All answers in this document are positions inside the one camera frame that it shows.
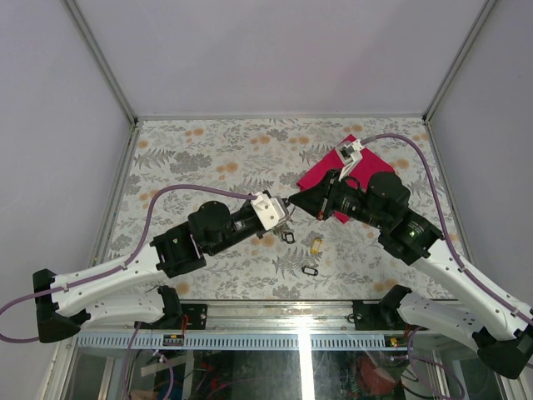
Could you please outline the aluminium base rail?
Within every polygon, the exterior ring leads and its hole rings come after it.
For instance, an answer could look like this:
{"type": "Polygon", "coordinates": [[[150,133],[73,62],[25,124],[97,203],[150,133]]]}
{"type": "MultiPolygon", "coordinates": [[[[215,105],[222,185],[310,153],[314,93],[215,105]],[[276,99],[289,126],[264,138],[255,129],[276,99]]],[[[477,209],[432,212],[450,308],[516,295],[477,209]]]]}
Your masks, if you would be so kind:
{"type": "Polygon", "coordinates": [[[346,321],[351,301],[203,301],[207,327],[135,332],[132,327],[91,327],[73,340],[79,348],[154,350],[401,351],[412,325],[357,331],[346,321]]]}

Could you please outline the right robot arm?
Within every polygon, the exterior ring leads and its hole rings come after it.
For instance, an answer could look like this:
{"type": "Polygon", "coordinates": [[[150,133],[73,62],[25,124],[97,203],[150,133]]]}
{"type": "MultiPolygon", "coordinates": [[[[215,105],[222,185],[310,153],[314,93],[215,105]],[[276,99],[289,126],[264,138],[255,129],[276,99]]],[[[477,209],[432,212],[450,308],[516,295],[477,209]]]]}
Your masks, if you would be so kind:
{"type": "Polygon", "coordinates": [[[455,260],[443,232],[408,207],[410,191],[393,172],[377,172],[367,188],[330,170],[289,203],[318,220],[334,213],[379,230],[378,242],[394,258],[435,279],[463,306],[444,306],[395,285],[379,302],[381,322],[430,329],[472,351],[494,372],[516,379],[532,358],[532,307],[497,287],[473,265],[455,260]]]}

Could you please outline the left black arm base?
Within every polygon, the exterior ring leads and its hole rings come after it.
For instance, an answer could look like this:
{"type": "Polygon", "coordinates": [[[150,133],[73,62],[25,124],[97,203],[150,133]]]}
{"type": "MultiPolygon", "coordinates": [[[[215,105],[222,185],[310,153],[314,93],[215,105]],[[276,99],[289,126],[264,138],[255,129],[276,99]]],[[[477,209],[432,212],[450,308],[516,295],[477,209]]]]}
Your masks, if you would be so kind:
{"type": "Polygon", "coordinates": [[[200,331],[207,327],[208,306],[202,303],[182,304],[182,310],[178,314],[164,317],[160,329],[182,329],[186,323],[186,331],[200,331]]]}

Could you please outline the large metal keyring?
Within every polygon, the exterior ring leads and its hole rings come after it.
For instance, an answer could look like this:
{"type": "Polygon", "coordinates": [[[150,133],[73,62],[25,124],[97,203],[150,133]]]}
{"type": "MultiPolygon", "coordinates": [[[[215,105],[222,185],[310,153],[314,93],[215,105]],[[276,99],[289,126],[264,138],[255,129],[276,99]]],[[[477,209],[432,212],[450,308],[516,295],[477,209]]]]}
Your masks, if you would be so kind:
{"type": "Polygon", "coordinates": [[[291,222],[292,214],[296,210],[296,207],[291,205],[286,199],[284,202],[286,206],[286,216],[272,229],[273,234],[282,241],[285,241],[286,234],[291,232],[289,223],[291,222]]]}

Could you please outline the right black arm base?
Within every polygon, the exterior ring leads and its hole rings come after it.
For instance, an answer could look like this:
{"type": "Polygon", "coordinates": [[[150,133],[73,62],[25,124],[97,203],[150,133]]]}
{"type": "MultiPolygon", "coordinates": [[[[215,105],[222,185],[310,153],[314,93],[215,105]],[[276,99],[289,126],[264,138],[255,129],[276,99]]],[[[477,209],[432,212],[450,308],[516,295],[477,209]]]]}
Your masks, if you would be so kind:
{"type": "Polygon", "coordinates": [[[378,301],[352,300],[351,312],[346,321],[357,331],[391,330],[392,326],[381,315],[378,301]]]}

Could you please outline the black tag key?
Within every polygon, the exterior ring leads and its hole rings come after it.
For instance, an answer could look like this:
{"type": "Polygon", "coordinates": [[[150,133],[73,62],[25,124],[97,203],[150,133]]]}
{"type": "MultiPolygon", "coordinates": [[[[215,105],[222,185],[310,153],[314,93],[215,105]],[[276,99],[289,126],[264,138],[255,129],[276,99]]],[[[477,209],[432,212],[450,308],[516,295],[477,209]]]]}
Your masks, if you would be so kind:
{"type": "Polygon", "coordinates": [[[296,242],[296,239],[292,232],[284,232],[282,234],[282,240],[287,244],[293,244],[296,242]]]}
{"type": "Polygon", "coordinates": [[[304,265],[301,267],[301,272],[307,276],[316,277],[319,271],[316,267],[304,265]]]}

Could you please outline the yellow tag key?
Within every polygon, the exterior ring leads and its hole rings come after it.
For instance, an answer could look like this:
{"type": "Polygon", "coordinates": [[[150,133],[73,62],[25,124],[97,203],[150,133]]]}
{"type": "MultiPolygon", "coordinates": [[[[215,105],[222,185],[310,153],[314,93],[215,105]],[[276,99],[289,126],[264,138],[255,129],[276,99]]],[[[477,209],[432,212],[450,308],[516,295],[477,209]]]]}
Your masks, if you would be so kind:
{"type": "Polygon", "coordinates": [[[310,249],[311,254],[320,253],[322,244],[323,244],[323,239],[321,237],[315,237],[311,244],[311,249],[310,249]]]}

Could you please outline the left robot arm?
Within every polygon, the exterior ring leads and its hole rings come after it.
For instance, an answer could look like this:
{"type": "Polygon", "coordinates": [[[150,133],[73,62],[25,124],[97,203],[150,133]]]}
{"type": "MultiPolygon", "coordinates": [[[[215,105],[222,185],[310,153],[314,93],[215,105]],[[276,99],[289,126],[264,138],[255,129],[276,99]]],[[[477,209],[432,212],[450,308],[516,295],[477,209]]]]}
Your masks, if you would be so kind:
{"type": "Polygon", "coordinates": [[[202,204],[187,221],[155,236],[133,258],[119,257],[91,269],[58,275],[48,269],[32,276],[36,298],[38,341],[54,343],[82,328],[140,324],[143,329],[180,328],[182,305],[174,288],[123,295],[150,281],[174,278],[206,266],[206,258],[281,223],[287,210],[279,198],[262,194],[230,212],[217,201],[202,204]]]}

